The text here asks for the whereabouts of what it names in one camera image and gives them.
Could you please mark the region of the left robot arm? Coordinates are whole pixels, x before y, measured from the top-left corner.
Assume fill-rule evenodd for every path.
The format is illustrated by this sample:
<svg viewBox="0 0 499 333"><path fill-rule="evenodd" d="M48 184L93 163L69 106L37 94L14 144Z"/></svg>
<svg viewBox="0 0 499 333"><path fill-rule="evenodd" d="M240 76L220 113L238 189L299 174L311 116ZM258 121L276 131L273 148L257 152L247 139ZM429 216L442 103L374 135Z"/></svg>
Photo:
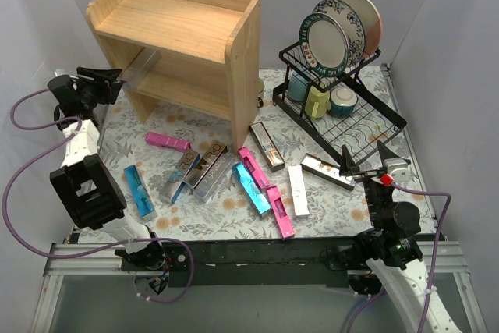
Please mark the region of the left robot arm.
<svg viewBox="0 0 499 333"><path fill-rule="evenodd" d="M78 228L107 233L123 243L118 256L156 271L164 267L166 252L154 232L126 210L126 199L98 154L100 133L94 109L116 102L124 84L121 73L121 69L79 67L74 76L61 75L48 82L58 102L54 120L72 138L50 181Z"/></svg>

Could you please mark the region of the teal and white bowl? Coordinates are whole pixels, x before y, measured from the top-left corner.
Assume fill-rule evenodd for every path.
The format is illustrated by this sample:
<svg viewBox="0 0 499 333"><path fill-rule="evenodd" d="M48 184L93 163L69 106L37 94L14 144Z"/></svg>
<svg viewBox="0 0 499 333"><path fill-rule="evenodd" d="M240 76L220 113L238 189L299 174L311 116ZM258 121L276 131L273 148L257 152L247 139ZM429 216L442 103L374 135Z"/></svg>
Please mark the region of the teal and white bowl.
<svg viewBox="0 0 499 333"><path fill-rule="evenodd" d="M349 116L358 102L356 93L348 87L336 87L330 95L331 113L337 116Z"/></svg>

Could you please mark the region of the silver Protefix toothpaste box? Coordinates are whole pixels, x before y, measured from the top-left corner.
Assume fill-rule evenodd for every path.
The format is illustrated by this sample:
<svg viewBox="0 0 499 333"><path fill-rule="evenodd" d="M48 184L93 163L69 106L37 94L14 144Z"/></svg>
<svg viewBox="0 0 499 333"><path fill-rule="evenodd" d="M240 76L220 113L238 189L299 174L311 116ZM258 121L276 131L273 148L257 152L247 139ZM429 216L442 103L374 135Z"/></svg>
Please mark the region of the silver Protefix toothpaste box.
<svg viewBox="0 0 499 333"><path fill-rule="evenodd" d="M231 154L221 155L194 189L193 195L204 203L208 202L221 180L233 166L234 160L235 158Z"/></svg>

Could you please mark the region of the light blue mug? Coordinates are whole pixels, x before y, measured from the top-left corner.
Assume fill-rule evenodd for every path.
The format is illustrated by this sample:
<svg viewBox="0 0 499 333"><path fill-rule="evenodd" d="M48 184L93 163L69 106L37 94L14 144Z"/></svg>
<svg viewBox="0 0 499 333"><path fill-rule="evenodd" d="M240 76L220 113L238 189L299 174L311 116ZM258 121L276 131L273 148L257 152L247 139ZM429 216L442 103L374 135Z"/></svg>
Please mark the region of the light blue mug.
<svg viewBox="0 0 499 333"><path fill-rule="evenodd" d="M307 79L303 78L296 71L291 70L288 82L289 98L293 101L304 101L306 98L307 87Z"/></svg>

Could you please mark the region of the brown silver RO toothpaste box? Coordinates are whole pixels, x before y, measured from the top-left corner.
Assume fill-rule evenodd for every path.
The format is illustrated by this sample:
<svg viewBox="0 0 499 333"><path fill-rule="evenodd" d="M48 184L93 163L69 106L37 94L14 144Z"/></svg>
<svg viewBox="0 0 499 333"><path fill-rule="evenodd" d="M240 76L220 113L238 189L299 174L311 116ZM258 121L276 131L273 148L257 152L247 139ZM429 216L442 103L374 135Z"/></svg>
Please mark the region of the brown silver RO toothpaste box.
<svg viewBox="0 0 499 333"><path fill-rule="evenodd" d="M225 143L213 141L200 161L184 178L186 185L191 189L197 187L211 166L226 152L227 145Z"/></svg>

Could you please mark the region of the white toothpaste box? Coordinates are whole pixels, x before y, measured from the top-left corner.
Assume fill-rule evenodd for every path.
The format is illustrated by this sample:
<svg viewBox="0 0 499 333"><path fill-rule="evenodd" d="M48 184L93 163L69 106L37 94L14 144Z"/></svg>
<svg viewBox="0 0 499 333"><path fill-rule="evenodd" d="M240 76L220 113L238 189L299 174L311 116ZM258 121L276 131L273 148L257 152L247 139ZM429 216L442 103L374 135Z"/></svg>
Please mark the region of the white toothpaste box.
<svg viewBox="0 0 499 333"><path fill-rule="evenodd" d="M310 211L307 204L302 166L290 165L288 167L288 175L295 216L297 218L306 218L310 215Z"/></svg>

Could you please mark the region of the pink toothpaste box front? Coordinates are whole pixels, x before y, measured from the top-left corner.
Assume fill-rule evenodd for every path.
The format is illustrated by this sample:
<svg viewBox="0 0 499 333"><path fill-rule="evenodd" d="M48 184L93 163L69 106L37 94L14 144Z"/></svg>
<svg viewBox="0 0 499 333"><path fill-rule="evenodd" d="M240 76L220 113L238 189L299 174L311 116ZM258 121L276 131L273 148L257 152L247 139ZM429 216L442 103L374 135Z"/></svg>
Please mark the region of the pink toothpaste box front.
<svg viewBox="0 0 499 333"><path fill-rule="evenodd" d="M279 188L277 186L269 186L266 190L266 193L274 212L281 237L283 239L292 238L295 235L295 232L292 227L291 220L285 209L285 205L282 200Z"/></svg>

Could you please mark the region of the magenta toothpaste box far left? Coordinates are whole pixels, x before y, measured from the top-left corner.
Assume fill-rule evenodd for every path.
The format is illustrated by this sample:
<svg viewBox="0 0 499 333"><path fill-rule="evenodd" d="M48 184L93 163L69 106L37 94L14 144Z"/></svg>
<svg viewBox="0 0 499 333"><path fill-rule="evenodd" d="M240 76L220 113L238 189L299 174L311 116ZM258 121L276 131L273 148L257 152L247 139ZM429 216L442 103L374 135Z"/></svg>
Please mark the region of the magenta toothpaste box far left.
<svg viewBox="0 0 499 333"><path fill-rule="evenodd" d="M191 148L190 142L187 140L153 132L149 132L145 136L145 141L151 146L169 148L179 152L185 152Z"/></svg>

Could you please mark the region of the blue floral patterned plate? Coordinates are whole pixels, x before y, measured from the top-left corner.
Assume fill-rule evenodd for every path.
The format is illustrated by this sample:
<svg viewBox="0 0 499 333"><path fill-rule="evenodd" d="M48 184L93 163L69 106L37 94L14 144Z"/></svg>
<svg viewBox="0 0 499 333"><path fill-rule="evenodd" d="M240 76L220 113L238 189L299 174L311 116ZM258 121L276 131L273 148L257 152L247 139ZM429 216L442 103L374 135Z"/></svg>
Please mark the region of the blue floral patterned plate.
<svg viewBox="0 0 499 333"><path fill-rule="evenodd" d="M365 30L358 14L342 0L323 0L313 8L313 12L327 14L339 23L349 45L348 67L355 66L366 47Z"/></svg>

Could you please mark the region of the yellow mug behind shelf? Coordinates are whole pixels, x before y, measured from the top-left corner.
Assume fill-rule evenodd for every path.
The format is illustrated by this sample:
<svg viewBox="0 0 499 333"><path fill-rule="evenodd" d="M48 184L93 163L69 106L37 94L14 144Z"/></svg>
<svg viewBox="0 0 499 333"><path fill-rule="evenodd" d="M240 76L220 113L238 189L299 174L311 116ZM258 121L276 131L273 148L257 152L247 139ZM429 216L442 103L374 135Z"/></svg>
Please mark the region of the yellow mug behind shelf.
<svg viewBox="0 0 499 333"><path fill-rule="evenodd" d="M264 106L264 91L265 91L265 85L262 79L259 79L257 81L257 91L258 91L258 97L257 97L257 107L262 108Z"/></svg>

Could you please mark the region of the cyan toothpaste box left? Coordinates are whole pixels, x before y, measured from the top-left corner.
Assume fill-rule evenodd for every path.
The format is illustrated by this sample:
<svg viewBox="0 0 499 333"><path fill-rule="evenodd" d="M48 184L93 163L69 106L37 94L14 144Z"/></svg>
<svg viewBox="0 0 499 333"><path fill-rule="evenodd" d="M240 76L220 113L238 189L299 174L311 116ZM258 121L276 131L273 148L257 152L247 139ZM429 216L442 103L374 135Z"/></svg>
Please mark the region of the cyan toothpaste box left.
<svg viewBox="0 0 499 333"><path fill-rule="evenodd" d="M155 219L157 213L137 167L130 165L124 168L124 174L140 218L144 221Z"/></svg>

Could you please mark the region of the cyan toothpaste box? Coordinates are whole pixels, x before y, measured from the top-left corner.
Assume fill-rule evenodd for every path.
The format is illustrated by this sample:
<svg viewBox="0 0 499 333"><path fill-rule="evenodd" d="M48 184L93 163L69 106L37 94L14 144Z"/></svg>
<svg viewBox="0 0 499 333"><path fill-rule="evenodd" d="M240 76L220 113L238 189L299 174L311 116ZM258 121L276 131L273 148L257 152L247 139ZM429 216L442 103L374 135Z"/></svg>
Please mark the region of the cyan toothpaste box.
<svg viewBox="0 0 499 333"><path fill-rule="evenodd" d="M271 205L253 181L253 177L248 172L244 164L242 162L236 163L232 167L232 171L246 192L246 195L249 197L251 203L256 208L258 214L266 214L271 209Z"/></svg>
<svg viewBox="0 0 499 333"><path fill-rule="evenodd" d="M144 221L155 219L157 213L137 167L130 165L124 168L124 174L140 218Z"/></svg>

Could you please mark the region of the beige and pink plate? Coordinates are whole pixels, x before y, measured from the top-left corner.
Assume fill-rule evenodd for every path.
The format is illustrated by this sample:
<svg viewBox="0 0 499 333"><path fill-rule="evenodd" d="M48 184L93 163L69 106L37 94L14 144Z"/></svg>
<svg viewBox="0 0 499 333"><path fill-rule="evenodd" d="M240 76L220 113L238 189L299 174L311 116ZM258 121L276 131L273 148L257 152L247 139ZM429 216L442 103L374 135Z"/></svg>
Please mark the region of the beige and pink plate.
<svg viewBox="0 0 499 333"><path fill-rule="evenodd" d="M371 0L342 0L348 4L358 15L363 25L366 44L363 58L375 53L379 48L383 36L383 23L381 15Z"/></svg>

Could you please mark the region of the cyan toothpaste box centre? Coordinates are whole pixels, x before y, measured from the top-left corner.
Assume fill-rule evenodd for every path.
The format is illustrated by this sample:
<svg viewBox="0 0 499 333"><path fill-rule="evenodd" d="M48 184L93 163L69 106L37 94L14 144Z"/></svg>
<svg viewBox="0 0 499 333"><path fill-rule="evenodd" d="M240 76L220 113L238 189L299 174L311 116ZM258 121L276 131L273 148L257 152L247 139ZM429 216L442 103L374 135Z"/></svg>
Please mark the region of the cyan toothpaste box centre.
<svg viewBox="0 0 499 333"><path fill-rule="evenodd" d="M253 181L253 177L248 172L244 164L242 162L236 163L232 167L232 171L246 192L246 195L249 197L251 203L256 208L258 214L266 214L271 209L271 205Z"/></svg>

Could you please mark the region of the floral table mat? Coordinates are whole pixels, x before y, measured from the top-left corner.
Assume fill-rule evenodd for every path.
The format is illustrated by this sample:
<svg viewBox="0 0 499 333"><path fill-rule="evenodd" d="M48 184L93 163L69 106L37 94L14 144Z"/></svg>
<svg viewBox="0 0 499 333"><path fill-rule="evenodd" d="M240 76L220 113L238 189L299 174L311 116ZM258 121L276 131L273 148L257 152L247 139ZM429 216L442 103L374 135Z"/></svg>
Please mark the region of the floral table mat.
<svg viewBox="0 0 499 333"><path fill-rule="evenodd" d="M336 164L331 157L278 106L273 106L274 87L283 82L285 71L262 69L260 78L265 83L264 106L256 121L264 123L273 141L285 159L285 169L270 172L251 134L244 143L269 178L276 185L288 215L292 219L295 237L354 236L370 228L366 198L362 185L351 192L309 172L303 173L309 216L295 218L288 166L299 165L305 153ZM378 66L367 66L360 72L368 89L393 108L389 86ZM217 183L207 202L184 187L174 204L160 197L166 179L178 164L182 154L146 143L148 132L173 135L188 140L193 149L203 156L217 140L229 145L230 124L211 115L161 102L142 124L136 117L128 98L120 94L116 104L109 107L105 119L101 158L122 189L127 211L140 219L126 181L124 168L135 165L145 182L153 202L156 217L147 225L161 237L190 240L215 239L269 239L281 238L281 232L272 210L260 215L238 179L227 175ZM434 233L434 209L425 197L395 191L395 200L415 204L420 211L422 233Z"/></svg>

